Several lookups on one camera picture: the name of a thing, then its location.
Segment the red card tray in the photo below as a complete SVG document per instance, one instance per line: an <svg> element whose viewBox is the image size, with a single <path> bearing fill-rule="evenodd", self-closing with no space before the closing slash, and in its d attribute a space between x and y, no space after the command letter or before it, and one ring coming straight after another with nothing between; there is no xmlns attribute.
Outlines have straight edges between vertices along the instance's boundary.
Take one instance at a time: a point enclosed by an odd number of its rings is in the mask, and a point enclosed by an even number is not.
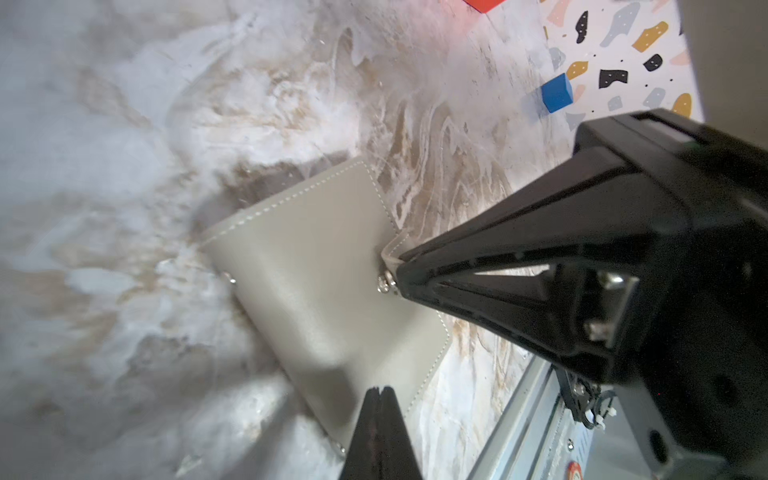
<svg viewBox="0 0 768 480"><path fill-rule="evenodd" d="M486 14L504 3L505 0L464 0L464 2L477 12Z"/></svg>

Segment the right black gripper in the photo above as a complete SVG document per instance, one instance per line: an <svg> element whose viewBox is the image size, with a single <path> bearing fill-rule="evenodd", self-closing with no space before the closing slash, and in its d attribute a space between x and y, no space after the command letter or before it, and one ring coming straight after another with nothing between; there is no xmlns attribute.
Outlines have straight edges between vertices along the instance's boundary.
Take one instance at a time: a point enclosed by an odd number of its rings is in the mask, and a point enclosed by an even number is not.
<svg viewBox="0 0 768 480"><path fill-rule="evenodd" d="M574 150L404 253L400 293L596 382L628 360L655 477L765 478L766 151L665 110L584 122Z"/></svg>

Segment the beige leather card holder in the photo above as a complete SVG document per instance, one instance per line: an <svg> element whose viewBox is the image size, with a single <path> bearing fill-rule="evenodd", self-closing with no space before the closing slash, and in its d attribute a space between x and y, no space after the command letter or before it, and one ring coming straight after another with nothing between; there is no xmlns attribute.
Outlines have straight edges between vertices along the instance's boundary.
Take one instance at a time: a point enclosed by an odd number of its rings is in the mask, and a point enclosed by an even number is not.
<svg viewBox="0 0 768 480"><path fill-rule="evenodd" d="M450 346L440 313L379 289L411 240L360 158L237 211L201 246L341 448L369 389L410 412Z"/></svg>

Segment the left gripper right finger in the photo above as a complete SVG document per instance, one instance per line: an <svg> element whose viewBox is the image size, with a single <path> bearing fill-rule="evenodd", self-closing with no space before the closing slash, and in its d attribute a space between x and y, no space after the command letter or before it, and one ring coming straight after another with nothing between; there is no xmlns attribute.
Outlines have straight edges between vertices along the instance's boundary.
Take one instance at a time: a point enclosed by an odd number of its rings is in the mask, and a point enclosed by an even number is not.
<svg viewBox="0 0 768 480"><path fill-rule="evenodd" d="M380 396L380 478L422 479L399 401L389 386Z"/></svg>

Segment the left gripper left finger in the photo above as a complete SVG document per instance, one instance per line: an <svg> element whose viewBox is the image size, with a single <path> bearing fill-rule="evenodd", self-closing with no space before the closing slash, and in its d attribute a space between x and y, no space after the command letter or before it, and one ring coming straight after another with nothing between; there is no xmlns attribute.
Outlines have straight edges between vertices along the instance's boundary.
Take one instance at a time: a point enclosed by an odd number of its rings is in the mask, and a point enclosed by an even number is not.
<svg viewBox="0 0 768 480"><path fill-rule="evenodd" d="M379 446L379 417L381 393L378 387L369 389L364 397L346 460L339 476L342 480L373 480L381 478Z"/></svg>

